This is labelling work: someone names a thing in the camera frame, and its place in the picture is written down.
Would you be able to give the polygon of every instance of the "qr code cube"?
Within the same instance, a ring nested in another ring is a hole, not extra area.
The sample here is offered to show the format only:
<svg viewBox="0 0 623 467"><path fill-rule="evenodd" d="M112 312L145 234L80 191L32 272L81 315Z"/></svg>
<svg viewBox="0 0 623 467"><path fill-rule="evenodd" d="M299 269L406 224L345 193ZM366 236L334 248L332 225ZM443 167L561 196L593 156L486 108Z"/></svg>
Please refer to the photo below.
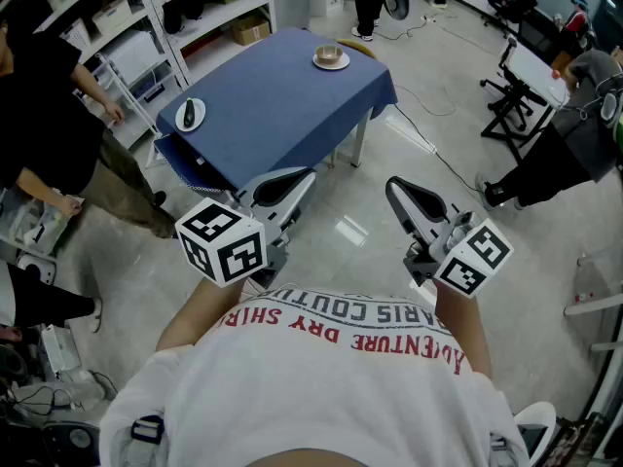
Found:
<svg viewBox="0 0 623 467"><path fill-rule="evenodd" d="M225 287L268 263L264 225L205 198L175 224L188 264Z"/></svg>

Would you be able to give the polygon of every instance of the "white table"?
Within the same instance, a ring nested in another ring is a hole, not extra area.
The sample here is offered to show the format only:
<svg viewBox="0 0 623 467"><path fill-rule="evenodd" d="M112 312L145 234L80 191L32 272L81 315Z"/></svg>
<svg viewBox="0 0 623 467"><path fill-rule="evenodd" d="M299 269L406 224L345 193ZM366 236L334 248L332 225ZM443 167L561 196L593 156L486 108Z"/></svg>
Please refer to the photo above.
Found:
<svg viewBox="0 0 623 467"><path fill-rule="evenodd" d="M508 145L515 160L519 162L522 157L514 140L521 143L519 148L530 142L541 130L545 121L554 110L559 110L568 101L567 85L562 78L555 80L552 78L552 68L533 54L522 44L517 43L517 47L506 59L506 67L513 73L521 85L513 87L506 96L497 104L500 106L493 121L482 131L481 136L500 140ZM515 108L517 102L524 97L530 90L547 102L547 108L543 115L536 122L528 135L516 133L510 129L505 118L508 113ZM504 132L494 132L494 128L501 125Z"/></svg>

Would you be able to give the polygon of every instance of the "bowl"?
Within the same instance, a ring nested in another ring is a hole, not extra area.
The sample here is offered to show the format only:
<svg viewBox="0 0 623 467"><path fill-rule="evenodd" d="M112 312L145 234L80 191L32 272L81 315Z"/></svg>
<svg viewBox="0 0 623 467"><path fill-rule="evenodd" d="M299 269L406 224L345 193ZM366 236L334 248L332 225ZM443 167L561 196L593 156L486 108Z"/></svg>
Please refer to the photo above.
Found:
<svg viewBox="0 0 623 467"><path fill-rule="evenodd" d="M344 52L337 45L321 45L315 50L318 64L332 66L337 64Z"/></svg>

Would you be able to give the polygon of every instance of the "office chair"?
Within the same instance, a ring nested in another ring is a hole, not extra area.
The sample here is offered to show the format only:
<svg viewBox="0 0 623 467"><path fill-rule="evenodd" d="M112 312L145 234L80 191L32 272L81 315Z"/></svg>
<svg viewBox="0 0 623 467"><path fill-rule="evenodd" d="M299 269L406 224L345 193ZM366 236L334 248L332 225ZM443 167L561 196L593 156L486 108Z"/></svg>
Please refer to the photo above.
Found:
<svg viewBox="0 0 623 467"><path fill-rule="evenodd" d="M497 83L492 82L489 79L480 81L481 87L484 87L486 85L491 85L494 89L504 94L504 97L502 97L502 99L498 100L497 102L492 102L487 105L487 107L492 111L498 111L499 109L504 107L506 102L508 102L508 93L512 90L513 87L517 87L521 85L522 83L521 80L519 80L519 78L517 78L513 73L511 73L507 67L507 62L511 55L511 52L516 47L517 47L517 40L512 37L509 38L508 45L506 46L506 50L504 50L504 53L502 54L501 60L499 61L499 65L498 65L499 69L501 69L502 72L501 74L497 73L497 75L503 77L508 82L508 85L503 87L501 85L498 85ZM547 102L543 98L541 98L536 93L533 93L532 91L528 91L525 97L527 100L531 100L532 102L538 105L542 105L542 106L547 105ZM524 118L524 113L522 111L522 108L526 109L526 116L531 116L533 114L533 110L523 100L519 100L515 104L514 107L515 107L515 111L517 112L517 115L519 116L519 119L521 120L521 124L517 126L517 129L519 129L520 131L524 131L526 129L526 118Z"/></svg>
<svg viewBox="0 0 623 467"><path fill-rule="evenodd" d="M489 19L488 16L482 15L481 19L484 20L483 25L489 26L492 24L499 27L504 38L508 36L506 29L508 28L508 22L518 24L522 18L534 8L536 8L536 0L487 0L489 5L495 9L495 18Z"/></svg>

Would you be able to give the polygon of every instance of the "black object on plate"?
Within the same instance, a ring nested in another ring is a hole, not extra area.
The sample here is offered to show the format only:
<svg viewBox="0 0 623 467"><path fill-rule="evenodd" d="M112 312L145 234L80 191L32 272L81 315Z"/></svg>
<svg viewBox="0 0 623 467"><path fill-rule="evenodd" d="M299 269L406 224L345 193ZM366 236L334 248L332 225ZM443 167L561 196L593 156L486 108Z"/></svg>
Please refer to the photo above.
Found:
<svg viewBox="0 0 623 467"><path fill-rule="evenodd" d="M186 101L186 111L184 111L184 127L190 128L195 122L195 104L193 100L189 98Z"/></svg>

